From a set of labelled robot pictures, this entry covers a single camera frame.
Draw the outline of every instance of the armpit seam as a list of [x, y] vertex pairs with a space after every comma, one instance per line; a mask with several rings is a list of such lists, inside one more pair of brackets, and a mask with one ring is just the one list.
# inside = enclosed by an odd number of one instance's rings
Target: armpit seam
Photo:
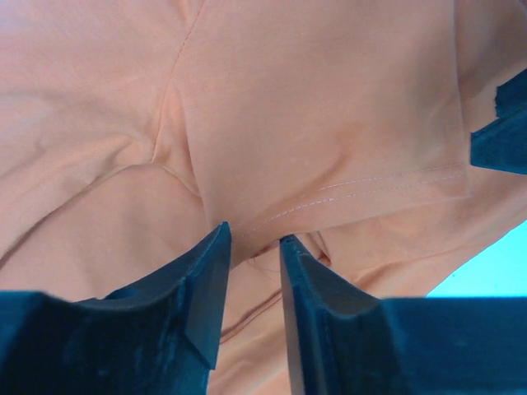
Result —
[[166, 104], [166, 92], [168, 91], [168, 87], [170, 85], [170, 81], [172, 81], [172, 77], [174, 76], [175, 65], [177, 64], [178, 60], [180, 59], [181, 54], [183, 53], [183, 49], [185, 48], [187, 42], [189, 41], [190, 36], [192, 35], [192, 33], [194, 31], [194, 27], [196, 26], [196, 22], [198, 22], [198, 19], [201, 16], [202, 10], [205, 8], [205, 3], [206, 2], [207, 2], [207, 0], [203, 0], [203, 3], [202, 3], [201, 7], [198, 10], [198, 13], [196, 14], [196, 17], [194, 18], [194, 22], [192, 22], [192, 25], [189, 28], [189, 32], [187, 33], [186, 37], [184, 38], [183, 43], [180, 46], [180, 49], [175, 54], [174, 62], [172, 64], [172, 67], [170, 68], [169, 75], [166, 78], [166, 84], [165, 84], [165, 87], [163, 88], [163, 96], [161, 98], [161, 106], [160, 106], [161, 107], [161, 111], [160, 111], [160, 114], [159, 114], [159, 123], [157, 124], [157, 130], [156, 130], [156, 136], [155, 136], [155, 141], [154, 141], [154, 147], [152, 149], [152, 158], [150, 159], [151, 163], [154, 161], [154, 158], [156, 157], [157, 143], [159, 142], [159, 136], [161, 134], [161, 125], [163, 123], [163, 113], [164, 113], [165, 104]]
[[449, 179], [457, 179], [457, 178], [461, 178], [461, 177], [463, 177], [462, 174], [456, 174], [456, 175], [451, 175], [451, 176], [447, 176], [447, 177], [441, 177], [439, 179], [431, 179], [431, 180], [428, 180], [428, 181], [422, 181], [422, 182], [413, 183], [413, 184], [404, 184], [404, 185], [399, 185], [399, 186], [391, 187], [391, 188], [372, 189], [372, 190], [368, 190], [368, 191], [364, 191], [364, 192], [350, 193], [348, 195], [337, 196], [337, 197], [328, 197], [328, 198], [325, 198], [325, 199], [317, 200], [315, 202], [305, 203], [305, 204], [302, 204], [300, 206], [293, 207], [293, 208], [291, 208], [291, 209], [289, 209], [287, 211], [283, 211], [283, 212], [277, 214], [276, 216], [268, 218], [266, 221], [261, 222], [258, 226], [255, 226], [253, 229], [245, 232], [233, 244], [234, 245], [239, 245], [243, 241], [243, 239], [245, 239], [248, 236], [252, 235], [255, 231], [259, 230], [260, 228], [268, 225], [269, 223], [277, 220], [278, 218], [281, 218], [283, 216], [287, 216], [287, 215], [291, 214], [294, 211], [302, 210], [302, 209], [307, 208], [307, 207], [312, 207], [312, 206], [316, 206], [316, 205], [324, 204], [324, 203], [331, 203], [331, 202], [335, 202], [335, 201], [338, 201], [338, 200], [354, 198], [354, 197], [357, 197], [357, 196], [367, 195], [367, 194], [372, 194], [372, 193], [387, 193], [389, 191], [405, 190], [405, 189], [420, 187], [422, 185], [435, 184], [435, 183], [443, 182], [443, 181], [446, 181], [446, 180], [449, 180]]

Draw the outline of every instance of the seam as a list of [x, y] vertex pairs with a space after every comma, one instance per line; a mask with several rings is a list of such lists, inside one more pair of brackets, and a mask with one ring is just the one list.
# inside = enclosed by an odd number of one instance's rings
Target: seam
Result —
[[404, 175], [425, 173], [427, 171], [433, 171], [433, 170], [448, 169], [449, 167], [455, 167], [455, 166], [458, 166], [458, 165], [459, 165], [458, 163], [455, 163], [453, 165], [440, 166], [440, 167], [431, 167], [429, 169], [406, 171], [406, 172], [403, 172], [403, 173], [396, 173], [396, 174], [392, 174], [392, 175], [383, 175], [383, 176], [380, 176], [380, 177], [370, 177], [369, 179], [354, 179], [352, 181], [346, 181], [346, 182], [339, 183], [339, 184], [328, 185], [327, 187], [322, 187], [322, 188], [316, 189], [315, 192], [324, 191], [325, 189], [330, 189], [330, 188], [342, 187], [342, 186], [350, 185], [350, 184], [356, 184], [356, 183], [360, 183], [360, 182], [364, 182], [364, 181], [376, 181], [376, 180], [380, 180], [380, 179], [394, 179], [394, 178], [398, 178], [398, 177], [401, 177], [401, 176], [404, 176]]
[[160, 105], [161, 111], [160, 111], [160, 114], [159, 114], [159, 123], [157, 124], [157, 131], [156, 131], [156, 136], [155, 136], [155, 141], [154, 141], [154, 147], [153, 147], [153, 150], [152, 150], [152, 158], [150, 159], [151, 163], [154, 161], [154, 158], [156, 157], [157, 143], [159, 142], [159, 136], [161, 134], [161, 124], [163, 122], [163, 111], [165, 109], [165, 104], [166, 104], [166, 92], [168, 91], [168, 86], [170, 84], [170, 81], [172, 81], [172, 77], [174, 76], [175, 65], [177, 64], [178, 60], [180, 59], [180, 56], [183, 53], [183, 49], [186, 46], [187, 42], [189, 41], [190, 35], [194, 31], [194, 27], [196, 26], [196, 22], [198, 21], [199, 17], [201, 16], [201, 11], [205, 8], [205, 3], [206, 2], [207, 2], [207, 0], [203, 0], [203, 3], [201, 4], [201, 7], [198, 10], [198, 13], [196, 14], [196, 17], [194, 18], [194, 22], [192, 22], [192, 25], [190, 26], [189, 33], [187, 33], [186, 37], [183, 40], [182, 45], [180, 46], [180, 49], [175, 54], [174, 63], [172, 64], [172, 67], [170, 68], [169, 75], [166, 78], [166, 84], [165, 84], [165, 88], [163, 89], [163, 96], [161, 98], [161, 105]]
[[[320, 192], [320, 191], [324, 191], [326, 189], [337, 188], [337, 187], [342, 187], [342, 186], [351, 185], [351, 184], [364, 183], [364, 182], [368, 182], [368, 181], [379, 181], [379, 180], [382, 180], [382, 179], [395, 179], [395, 178], [398, 178], [398, 177], [403, 177], [405, 175], [422, 174], [422, 173], [426, 173], [426, 172], [434, 171], [434, 170], [449, 169], [451, 167], [456, 167], [456, 166], [460, 166], [460, 165], [462, 165], [462, 163], [454, 163], [453, 165], [429, 167], [429, 168], [420, 169], [420, 170], [403, 171], [403, 172], [395, 173], [395, 174], [391, 174], [391, 175], [381, 175], [381, 176], [377, 176], [377, 177], [368, 177], [368, 178], [365, 178], [365, 179], [352, 179], [352, 180], [349, 180], [349, 181], [343, 181], [343, 182], [338, 183], [338, 184], [327, 185], [325, 187], [318, 188], [314, 192]], [[305, 198], [306, 196], [307, 195], [304, 193], [299, 198], [302, 199], [302, 198]], [[244, 224], [246, 224], [249, 221], [250, 220], [238, 222], [237, 224], [233, 225], [231, 228], [233, 230], [234, 229], [238, 229], [238, 228], [240, 228], [241, 226], [243, 226]]]
[[249, 230], [247, 233], [243, 234], [240, 237], [240, 239], [238, 239], [233, 244], [234, 245], [240, 244], [243, 239], [245, 239], [246, 237], [248, 237], [251, 234], [253, 234], [256, 230], [268, 225], [270, 222], [273, 222], [273, 221], [277, 220], [278, 218], [281, 218], [283, 216], [289, 215], [289, 214], [291, 214], [294, 211], [298, 211], [298, 210], [301, 210], [301, 209], [306, 208], [306, 207], [316, 206], [316, 205], [323, 204], [323, 203], [328, 203], [328, 202], [335, 202], [337, 200], [354, 198], [354, 197], [362, 195], [362, 194], [367, 195], [369, 193], [384, 193], [384, 192], [388, 192], [388, 191], [404, 190], [404, 189], [409, 189], [411, 187], [417, 187], [417, 186], [420, 186], [420, 185], [439, 183], [439, 182], [447, 180], [447, 179], [457, 179], [457, 178], [460, 178], [462, 176], [463, 176], [462, 174], [451, 175], [451, 176], [448, 176], [448, 177], [441, 177], [440, 179], [431, 179], [429, 181], [422, 181], [420, 183], [405, 184], [405, 185], [401, 185], [401, 186], [398, 186], [398, 187], [392, 187], [392, 188], [373, 189], [373, 190], [370, 190], [370, 191], [365, 191], [365, 192], [360, 192], [360, 193], [351, 193], [349, 195], [344, 195], [344, 196], [339, 196], [339, 197], [329, 197], [327, 199], [321, 199], [321, 200], [317, 200], [315, 202], [302, 204], [300, 206], [293, 207], [293, 208], [291, 208], [291, 209], [289, 209], [287, 211], [281, 212], [280, 214], [278, 214], [276, 216], [273, 216], [273, 217], [269, 218], [268, 220], [262, 222], [260, 225], [256, 226], [252, 230]]

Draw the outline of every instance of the orange t-shirt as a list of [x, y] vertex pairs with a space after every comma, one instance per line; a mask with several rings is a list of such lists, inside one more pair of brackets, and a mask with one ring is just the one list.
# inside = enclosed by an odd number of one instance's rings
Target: orange t-shirt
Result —
[[0, 287], [102, 296], [233, 229], [210, 394], [289, 393], [276, 249], [423, 295], [527, 218], [468, 163], [519, 0], [1, 2]]

